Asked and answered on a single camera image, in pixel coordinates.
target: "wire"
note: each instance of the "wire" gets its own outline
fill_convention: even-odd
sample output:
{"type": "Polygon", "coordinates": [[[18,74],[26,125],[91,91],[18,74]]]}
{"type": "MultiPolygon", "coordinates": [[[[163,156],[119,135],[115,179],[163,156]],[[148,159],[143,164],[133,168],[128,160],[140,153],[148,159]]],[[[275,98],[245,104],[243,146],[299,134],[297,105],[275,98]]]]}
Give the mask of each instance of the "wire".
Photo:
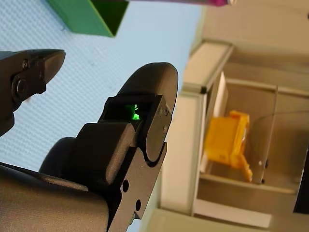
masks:
{"type": "Polygon", "coordinates": [[[255,150],[254,150],[254,146],[253,146],[253,144],[252,144],[251,134],[252,134],[252,131],[253,131],[255,125],[256,125],[259,121],[261,121],[262,119],[265,119],[265,118],[268,118],[268,117],[272,117],[272,116],[276,116],[276,115],[291,115],[291,114],[309,114],[309,110],[299,110],[299,111],[272,113],[272,114],[269,114],[269,115],[261,116],[261,117],[259,117],[258,119],[256,119],[256,120],[253,122],[253,124],[252,124],[252,126],[251,126],[251,128],[250,128],[250,130],[249,130],[249,133],[248,133],[248,142],[249,142],[249,146],[250,146],[251,149],[252,149],[252,153],[253,153],[254,157],[257,157],[257,154],[256,154],[256,152],[255,152],[255,150]]]}

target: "green container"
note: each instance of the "green container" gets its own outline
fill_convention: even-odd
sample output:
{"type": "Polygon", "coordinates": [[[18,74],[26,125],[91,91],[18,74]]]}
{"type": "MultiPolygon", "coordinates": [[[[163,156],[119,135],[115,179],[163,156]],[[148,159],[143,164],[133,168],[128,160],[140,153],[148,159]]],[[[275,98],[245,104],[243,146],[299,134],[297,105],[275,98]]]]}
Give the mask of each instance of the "green container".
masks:
{"type": "Polygon", "coordinates": [[[47,0],[71,31],[114,37],[127,1],[47,0]]]}

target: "green led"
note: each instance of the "green led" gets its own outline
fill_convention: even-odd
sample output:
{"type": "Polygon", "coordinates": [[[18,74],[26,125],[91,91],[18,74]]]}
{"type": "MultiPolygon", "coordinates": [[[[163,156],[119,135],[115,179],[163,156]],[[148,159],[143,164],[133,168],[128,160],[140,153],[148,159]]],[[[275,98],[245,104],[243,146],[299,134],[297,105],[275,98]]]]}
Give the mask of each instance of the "green led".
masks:
{"type": "Polygon", "coordinates": [[[139,119],[140,119],[140,116],[139,116],[138,114],[134,114],[134,116],[133,116],[132,119],[133,119],[133,120],[139,120],[139,119]]]}

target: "light blue table surface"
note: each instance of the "light blue table surface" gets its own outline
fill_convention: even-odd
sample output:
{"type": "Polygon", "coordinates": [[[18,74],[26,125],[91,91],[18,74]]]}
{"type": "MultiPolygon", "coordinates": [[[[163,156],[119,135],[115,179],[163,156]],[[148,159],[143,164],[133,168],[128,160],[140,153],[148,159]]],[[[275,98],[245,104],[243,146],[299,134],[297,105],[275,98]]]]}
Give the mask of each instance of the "light blue table surface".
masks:
{"type": "Polygon", "coordinates": [[[133,1],[116,38],[107,38],[71,33],[44,0],[1,0],[0,50],[67,55],[47,91],[15,112],[15,126],[0,138],[0,161],[37,171],[58,139],[97,121],[106,99],[146,63],[172,63],[181,83],[200,13],[196,5],[133,1]]]}

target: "yellow plastic part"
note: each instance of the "yellow plastic part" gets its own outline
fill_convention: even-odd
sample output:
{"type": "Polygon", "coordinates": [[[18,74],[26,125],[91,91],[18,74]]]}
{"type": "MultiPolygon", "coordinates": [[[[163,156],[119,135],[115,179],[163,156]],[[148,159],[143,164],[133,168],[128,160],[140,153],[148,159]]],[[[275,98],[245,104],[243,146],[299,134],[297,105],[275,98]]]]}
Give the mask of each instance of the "yellow plastic part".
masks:
{"type": "Polygon", "coordinates": [[[214,117],[205,139],[205,153],[209,160],[242,169],[247,181],[252,171],[244,156],[249,115],[231,111],[228,117],[214,117]]]}

